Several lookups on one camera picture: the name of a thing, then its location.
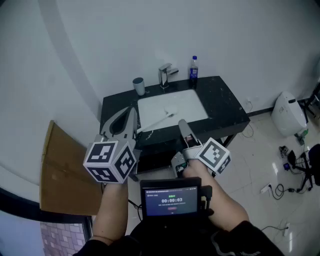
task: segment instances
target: person's right arm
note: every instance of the person's right arm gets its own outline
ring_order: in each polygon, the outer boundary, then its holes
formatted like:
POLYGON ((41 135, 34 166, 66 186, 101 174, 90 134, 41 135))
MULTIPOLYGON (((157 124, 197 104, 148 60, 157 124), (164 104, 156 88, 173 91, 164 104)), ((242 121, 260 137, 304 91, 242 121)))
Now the person's right arm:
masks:
POLYGON ((227 195, 202 162, 197 159, 189 160, 189 166, 183 171, 183 176, 185 178, 200 177, 202 186, 212 187, 209 206, 214 214, 209 216, 209 219, 216 227, 231 231, 241 222, 249 221, 246 210, 227 195))

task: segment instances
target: brick pattern floor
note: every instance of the brick pattern floor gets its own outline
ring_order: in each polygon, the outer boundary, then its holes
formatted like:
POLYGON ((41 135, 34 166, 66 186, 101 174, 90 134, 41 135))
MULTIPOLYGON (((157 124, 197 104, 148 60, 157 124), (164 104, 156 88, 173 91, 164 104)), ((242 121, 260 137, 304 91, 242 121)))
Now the brick pattern floor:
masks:
POLYGON ((41 222, 45 256, 72 256, 86 243, 82 224, 41 222))

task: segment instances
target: tiled floor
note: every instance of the tiled floor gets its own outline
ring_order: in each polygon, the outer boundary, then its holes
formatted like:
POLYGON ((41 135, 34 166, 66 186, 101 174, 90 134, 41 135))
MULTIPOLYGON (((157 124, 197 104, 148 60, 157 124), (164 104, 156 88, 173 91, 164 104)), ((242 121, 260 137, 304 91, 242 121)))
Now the tiled floor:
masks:
POLYGON ((45 256, 71 256, 85 244, 82 224, 41 222, 45 256))
MULTIPOLYGON (((251 118, 254 135, 251 138, 238 134, 228 149, 232 162, 216 180, 223 189, 247 211, 250 221, 258 228, 285 227, 290 222, 288 236, 283 231, 267 228, 263 231, 285 255, 315 256, 320 251, 320 187, 314 185, 303 194, 286 192, 281 200, 275 200, 268 192, 260 190, 271 183, 284 188, 299 188, 303 174, 293 175, 283 168, 285 161, 279 154, 279 146, 286 145, 296 156, 303 152, 294 136, 283 137, 274 126, 270 113, 251 118)), ((308 123, 305 150, 320 142, 320 129, 308 123)), ((249 126, 243 134, 250 136, 249 126)), ((169 169, 139 175, 140 180, 172 179, 169 169)), ((141 203, 138 182, 128 179, 129 199, 141 203)), ((137 210, 129 204, 127 234, 139 223, 137 210)))

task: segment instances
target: black marble countertop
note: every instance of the black marble countertop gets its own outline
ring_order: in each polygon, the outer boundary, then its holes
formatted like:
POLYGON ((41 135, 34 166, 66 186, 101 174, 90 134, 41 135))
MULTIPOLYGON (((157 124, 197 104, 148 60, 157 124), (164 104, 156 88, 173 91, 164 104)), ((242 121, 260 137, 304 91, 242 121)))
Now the black marble countertop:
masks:
MULTIPOLYGON (((202 143, 205 143, 210 137, 220 139, 242 132, 249 123, 250 120, 246 112, 221 77, 210 76, 198 78, 196 86, 190 85, 189 80, 181 80, 170 82, 169 87, 166 89, 162 89, 159 84, 148 86, 145 88, 146 93, 143 96, 139 96, 133 89, 104 97, 100 131, 105 122, 116 112, 130 106, 137 111, 138 128, 140 128, 138 100, 190 89, 195 90, 209 117, 208 119, 188 123, 202 143)), ((142 150, 141 157, 159 154, 157 159, 163 156, 169 159, 174 156, 177 147, 179 147, 177 145, 179 144, 179 138, 180 130, 178 124, 156 129, 153 132, 141 132, 137 138, 136 149, 142 150)), ((138 171, 139 169, 144 170, 151 167, 150 164, 144 167, 141 162, 142 158, 140 158, 139 162, 142 167, 140 168, 139 166, 138 171)))

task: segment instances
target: white appliance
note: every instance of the white appliance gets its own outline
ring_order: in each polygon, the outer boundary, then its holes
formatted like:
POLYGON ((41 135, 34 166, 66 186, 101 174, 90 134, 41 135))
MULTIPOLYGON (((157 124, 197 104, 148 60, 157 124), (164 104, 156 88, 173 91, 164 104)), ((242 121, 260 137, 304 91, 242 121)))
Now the white appliance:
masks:
POLYGON ((305 115, 296 98, 287 91, 283 91, 275 102, 271 118, 285 136, 291 136, 307 127, 305 115))

